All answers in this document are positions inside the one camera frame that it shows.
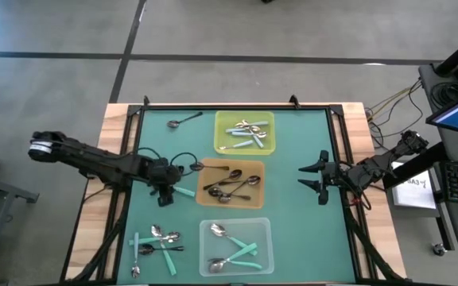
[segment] plastic container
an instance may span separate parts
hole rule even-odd
[[[254,140],[252,136],[233,136],[226,129],[234,129],[235,124],[245,119],[247,122],[268,122],[259,126],[266,131],[267,136],[259,139],[263,144],[260,148],[256,142],[236,149],[219,149],[220,146],[232,146],[245,141]],[[274,114],[269,111],[218,111],[215,115],[215,151],[226,155],[270,155],[275,151],[275,121]]]
[[[233,197],[229,203],[220,203],[218,198],[210,196],[208,191],[204,190],[203,187],[227,178],[231,171],[224,171],[216,168],[205,168],[199,172],[199,179],[197,181],[196,202],[198,204],[213,207],[235,207],[246,209],[262,208],[264,205],[265,174],[264,164],[261,161],[204,158],[202,162],[206,166],[228,166],[229,170],[240,169],[243,174],[238,180],[243,181],[249,176],[256,175],[261,177],[261,182],[254,186],[245,184],[235,192],[236,195],[249,195],[252,198],[251,200]],[[234,183],[217,187],[220,187],[220,189],[224,192],[231,192],[240,184],[241,183]]]
[[[227,234],[249,245],[258,245],[255,256],[247,253],[235,261],[254,262],[262,266],[261,270],[226,263],[222,272],[210,273],[208,267],[212,258],[228,258],[240,251],[241,247],[229,238],[217,237],[210,230],[212,223],[220,224]],[[270,220],[268,218],[239,218],[204,220],[200,223],[199,272],[202,276],[233,276],[270,274],[274,271],[274,252],[271,242]]]

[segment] utensil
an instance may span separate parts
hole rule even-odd
[[[228,184],[241,183],[242,181],[223,181],[219,183],[219,186],[225,186]]]
[[[246,132],[233,132],[231,133],[232,135],[235,135],[235,136],[257,136],[258,138],[264,138],[266,136],[268,136],[268,133],[266,131],[261,131],[259,133],[246,133]]]
[[[254,123],[249,123],[245,119],[243,119],[241,122],[238,122],[235,124],[236,128],[244,128],[248,126],[267,126],[268,122],[254,122]]]
[[[259,182],[261,182],[260,176],[250,176],[243,183],[241,183],[236,189],[232,190],[228,194],[224,193],[222,196],[220,196],[219,202],[220,203],[229,203],[231,201],[231,197],[233,196],[233,193],[237,191],[239,188],[243,187],[243,185],[248,184],[250,186],[254,186],[256,184],[259,184]]]
[[[141,245],[141,248],[139,249],[139,253],[142,254],[142,255],[150,255],[155,250],[183,251],[184,247],[183,246],[174,246],[174,247],[168,247],[168,248],[164,248],[164,249],[162,249],[162,248],[156,249],[151,244],[145,243],[145,244]]]
[[[226,129],[226,133],[243,132],[243,131],[249,131],[249,130],[252,130],[253,132],[259,132],[261,128],[259,128],[259,126],[248,126],[245,128],[230,128],[230,129]]]
[[[241,242],[240,240],[236,238],[233,238],[232,236],[229,236],[226,232],[226,229],[224,229],[223,226],[221,226],[220,224],[212,223],[212,225],[210,226],[210,230],[212,230],[212,233],[218,236],[219,238],[226,237],[226,238],[229,238],[231,241],[233,241],[236,245],[238,245],[241,248],[247,247],[245,243]],[[258,254],[258,251],[252,250],[249,252],[249,254],[256,256]]]
[[[210,273],[218,273],[222,271],[223,265],[226,264],[227,262],[232,263],[234,265],[241,265],[241,266],[248,266],[248,267],[254,267],[256,269],[262,269],[262,266],[257,264],[257,263],[252,263],[252,262],[242,262],[242,261],[233,261],[234,259],[249,253],[250,251],[256,249],[258,246],[255,243],[252,243],[251,245],[248,245],[247,247],[241,249],[237,253],[231,255],[230,257],[223,259],[223,258],[212,258],[209,261],[211,262],[210,265],[208,266],[208,271]]]
[[[187,189],[182,188],[182,187],[173,187],[173,188],[174,188],[174,190],[180,192],[183,195],[188,195],[188,196],[191,196],[191,197],[195,197],[196,196],[196,193],[194,191],[190,191],[190,190],[187,190]]]
[[[203,115],[203,113],[202,113],[202,111],[199,111],[196,114],[192,115],[191,117],[185,118],[185,119],[183,119],[181,121],[171,120],[171,121],[167,122],[167,126],[169,126],[170,128],[177,128],[182,122],[186,122],[187,120],[199,117],[201,115]]]
[[[229,166],[207,166],[201,162],[197,162],[197,163],[194,163],[194,164],[191,164],[190,165],[190,169],[192,171],[200,171],[204,168],[218,168],[220,170],[226,170],[226,171],[229,171]]]
[[[138,242],[139,241],[139,232],[136,232],[134,234],[134,241]],[[134,267],[132,267],[132,277],[134,279],[139,278],[139,275],[141,274],[141,269],[137,265],[137,260],[138,260],[138,253],[139,253],[139,245],[134,245]]]
[[[180,233],[179,232],[170,232],[167,236],[165,237],[153,237],[153,238],[140,238],[139,239],[139,245],[145,244],[145,243],[150,243],[150,242],[159,242],[159,241],[164,241],[168,243],[173,243],[177,242],[180,239]],[[130,240],[128,242],[130,246],[134,245],[134,241]]]
[[[216,198],[220,198],[221,197],[228,197],[229,194],[226,194],[224,193],[219,187],[210,187],[210,189],[208,190],[208,194],[210,194],[210,196],[212,197],[216,197]],[[238,198],[241,198],[241,199],[245,199],[245,200],[251,200],[252,197],[249,196],[249,195],[231,195],[231,196],[235,196],[235,197],[238,197]]]
[[[155,238],[162,238],[162,230],[158,225],[152,225],[151,226],[151,234]],[[177,239],[180,238],[179,233],[170,233],[168,237],[171,236],[171,234],[174,234],[173,236],[176,237]],[[168,241],[173,242],[174,238],[168,239]],[[171,259],[171,256],[169,255],[169,251],[165,249],[164,242],[160,240],[160,247],[164,250],[164,257],[165,257],[165,262],[167,262],[167,267],[169,268],[169,272],[171,273],[171,276],[176,275],[176,267],[174,266],[173,260]]]
[[[245,141],[243,143],[239,143],[239,144],[236,144],[236,145],[232,145],[232,146],[221,146],[219,147],[220,150],[226,150],[226,149],[236,149],[238,147],[243,147],[243,146],[247,146],[247,145],[250,145],[254,143],[252,140],[249,140],[249,141]]]
[[[230,173],[229,173],[229,176],[225,179],[221,179],[220,181],[218,182],[214,182],[213,184],[209,184],[209,185],[206,185],[203,187],[203,190],[207,190],[209,189],[210,187],[213,187],[214,185],[220,183],[220,182],[223,182],[224,180],[237,180],[239,179],[239,177],[241,177],[243,174],[243,171],[240,170],[240,169],[235,169],[235,170],[232,170]]]

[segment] spoon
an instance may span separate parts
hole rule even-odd
[[[242,131],[259,132],[259,131],[261,131],[261,128],[259,128],[259,126],[248,126],[248,127],[244,127],[244,128],[230,128],[230,129],[226,129],[226,133],[231,133],[231,132],[242,132]]]
[[[254,122],[254,123],[249,123],[247,120],[243,119],[241,122],[238,122],[235,124],[236,128],[245,128],[248,126],[266,126],[268,125],[268,122]]]
[[[135,233],[135,235],[134,235],[134,241],[135,241],[135,242],[138,242],[138,241],[139,241],[139,232],[136,232],[136,233]],[[139,244],[136,243],[136,244],[134,245],[134,256],[135,256],[134,267],[132,267],[132,277],[133,277],[134,279],[139,278],[139,275],[141,274],[141,269],[140,269],[139,266],[137,265],[138,252],[139,252]]]
[[[190,165],[190,169],[192,171],[200,171],[204,168],[218,168],[220,170],[225,170],[225,171],[229,171],[229,166],[207,166],[201,162],[197,162],[197,163],[194,163],[194,164],[191,164]]]
[[[252,140],[249,140],[249,141],[245,141],[245,142],[242,142],[242,143],[238,143],[236,145],[232,145],[232,146],[220,146],[219,149],[220,150],[226,150],[226,149],[236,149],[238,147],[243,147],[243,146],[247,146],[247,145],[251,145],[252,143],[254,143]]]
[[[261,177],[260,176],[250,176],[248,179],[246,179],[242,184],[240,184],[236,189],[232,190],[228,194],[223,194],[222,196],[219,197],[219,202],[221,203],[229,203],[231,201],[231,197],[233,196],[233,193],[238,190],[239,188],[243,187],[243,185],[248,184],[249,186],[254,186],[256,184],[259,184],[261,182]]]
[[[216,197],[216,198],[222,198],[222,197],[227,197],[229,194],[226,194],[224,193],[219,187],[210,187],[210,189],[208,190],[208,194],[210,194],[210,196],[212,197]],[[235,197],[238,197],[238,198],[241,198],[241,199],[245,199],[245,200],[251,200],[252,197],[249,196],[249,195],[232,195],[232,196],[235,196]]]
[[[240,169],[232,170],[232,171],[229,173],[229,176],[228,176],[227,178],[222,179],[222,180],[220,180],[220,181],[218,181],[218,182],[214,182],[213,184],[206,185],[206,186],[203,187],[203,190],[206,191],[206,190],[209,189],[210,187],[213,187],[214,185],[216,185],[216,184],[218,184],[218,183],[220,183],[220,182],[222,182],[222,181],[224,181],[224,180],[237,180],[237,179],[239,179],[239,177],[242,176],[242,174],[243,174],[243,171],[240,170]]]
[[[186,122],[189,119],[196,118],[196,117],[199,117],[201,115],[203,115],[203,113],[201,111],[199,111],[196,114],[192,115],[191,117],[185,118],[185,119],[183,119],[181,121],[171,120],[171,121],[167,122],[167,126],[169,126],[170,128],[177,128],[182,122]]]
[[[155,238],[162,238],[162,230],[158,225],[152,225],[151,226],[151,234]],[[175,234],[175,237],[177,239],[180,238],[180,234],[179,233],[171,233],[171,234]],[[174,238],[170,238],[168,241],[169,242],[173,242]],[[164,253],[164,257],[165,257],[165,262],[167,262],[167,267],[169,268],[169,272],[171,273],[171,276],[176,275],[176,267],[174,266],[173,260],[171,259],[171,256],[169,255],[169,251],[167,251],[165,249],[165,245],[164,245],[164,242],[162,240],[160,240],[160,247],[164,250],[163,253]]]
[[[242,181],[223,181],[219,183],[219,186],[225,186],[228,184],[241,183]]]
[[[235,244],[237,244],[241,248],[247,247],[245,243],[241,242],[240,240],[236,238],[233,238],[232,236],[229,236],[226,232],[226,229],[224,229],[223,226],[221,226],[220,224],[212,223],[212,225],[210,226],[210,230],[212,230],[212,233],[218,236],[219,238],[226,237],[232,240]],[[252,250],[249,253],[256,256],[258,254],[258,251]]]
[[[142,254],[142,255],[150,255],[155,250],[183,251],[184,247],[183,246],[175,246],[175,247],[168,247],[168,248],[164,248],[164,249],[162,249],[162,248],[156,249],[151,244],[146,243],[146,244],[141,245],[141,248],[139,249],[139,253]]]
[[[263,139],[264,137],[268,136],[266,131],[261,131],[259,133],[233,132],[231,134],[235,136],[257,136],[259,139]]]
[[[210,273],[218,273],[222,271],[223,265],[226,264],[227,262],[232,263],[234,265],[241,265],[241,266],[249,266],[249,267],[254,267],[256,269],[262,269],[262,266],[256,263],[252,262],[242,262],[242,261],[233,261],[234,259],[249,253],[250,251],[256,249],[258,246],[255,243],[252,243],[251,245],[248,245],[247,247],[241,249],[237,253],[231,255],[229,258],[223,259],[223,258],[213,258],[210,259],[210,265],[208,266],[208,271]]]

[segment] orange tray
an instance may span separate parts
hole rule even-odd
[[[229,166],[230,171],[240,169],[243,174],[238,180],[244,181],[249,176],[256,175],[261,177],[261,182],[255,186],[249,186],[246,184],[235,192],[237,195],[249,195],[252,197],[251,200],[233,197],[229,203],[220,203],[216,197],[212,197],[208,194],[208,190],[203,190],[203,187],[227,178],[230,171],[219,170],[216,168],[205,168],[199,172],[199,180],[197,181],[196,201],[198,204],[212,207],[234,207],[246,209],[262,208],[264,205],[265,177],[264,164],[261,161],[204,158],[202,162],[206,166]],[[228,193],[237,188],[240,184],[241,183],[234,183],[219,187],[222,191]]]

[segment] desk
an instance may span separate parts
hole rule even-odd
[[[229,103],[228,105],[238,106],[254,106],[255,103]],[[283,103],[272,103],[277,106],[283,105]],[[345,125],[347,129],[347,135],[351,146],[354,161],[360,161],[366,157],[374,155],[374,148],[372,145],[370,132],[367,126],[367,120],[365,118],[363,104],[362,103],[335,103],[343,106],[343,114],[345,118]],[[303,103],[303,105],[320,105],[319,103]],[[162,104],[162,106],[177,106],[177,104]],[[125,121],[127,119],[127,111],[129,110],[128,104],[110,104],[107,107],[106,114],[103,121],[102,132],[98,147],[101,149],[107,149],[113,153],[120,152],[120,146],[122,144],[122,133],[125,128]],[[135,131],[137,130],[137,122],[132,121],[130,126],[127,127],[130,130],[130,139],[127,143],[131,144],[134,142]],[[342,142],[342,133],[339,125],[335,124],[336,136],[338,142]],[[340,156],[342,160],[345,158],[344,146],[338,145]],[[89,182],[86,194],[98,191],[102,188],[102,184],[98,181]],[[65,261],[65,268],[62,278],[73,278],[77,275],[82,268],[89,262],[92,255],[99,248],[102,240],[104,230],[107,224],[107,217],[109,206],[111,203],[112,194],[107,191],[103,192],[89,201],[87,201],[80,212],[80,219],[74,230],[72,245],[67,260]],[[118,209],[122,207],[122,197],[124,194],[118,195]],[[397,237],[395,235],[393,222],[390,215],[390,210],[386,201],[386,196],[382,191],[369,189],[367,190],[367,196],[373,203],[372,211],[366,213],[368,229],[371,240],[382,254],[384,259],[390,264],[390,266],[401,276],[406,276],[404,265],[402,262],[402,256],[398,248]],[[108,255],[107,264],[105,265],[105,274],[102,277],[111,277],[113,273],[115,261],[115,246],[114,243],[111,247],[111,251]],[[364,251],[361,245],[357,243],[357,249],[359,251],[359,265],[362,269],[363,277],[368,277],[369,269],[367,267],[367,261],[365,259]]]

